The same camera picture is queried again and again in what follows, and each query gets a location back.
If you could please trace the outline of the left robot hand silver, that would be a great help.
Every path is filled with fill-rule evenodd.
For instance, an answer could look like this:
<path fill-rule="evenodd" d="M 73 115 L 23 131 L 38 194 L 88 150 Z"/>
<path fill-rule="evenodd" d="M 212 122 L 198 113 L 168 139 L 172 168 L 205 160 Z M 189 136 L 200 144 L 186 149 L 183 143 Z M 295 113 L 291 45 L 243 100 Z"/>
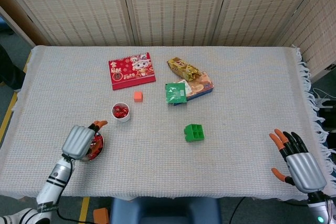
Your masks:
<path fill-rule="evenodd" d="M 104 148 L 104 138 L 99 133 L 107 121 L 94 121 L 88 127 L 75 125 L 62 146 L 62 156 L 67 159 L 92 161 Z"/>

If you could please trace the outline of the right robot hand silver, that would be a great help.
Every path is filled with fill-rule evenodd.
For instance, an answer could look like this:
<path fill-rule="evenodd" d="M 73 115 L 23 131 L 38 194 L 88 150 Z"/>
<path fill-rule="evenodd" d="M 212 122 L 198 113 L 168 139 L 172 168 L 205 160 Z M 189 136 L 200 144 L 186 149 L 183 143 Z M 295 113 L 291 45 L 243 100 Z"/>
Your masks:
<path fill-rule="evenodd" d="M 278 180 L 295 186 L 305 194 L 324 190 L 327 181 L 321 168 L 298 134 L 275 129 L 269 136 L 283 157 L 290 173 L 289 176 L 284 175 L 273 167 L 271 171 Z"/>

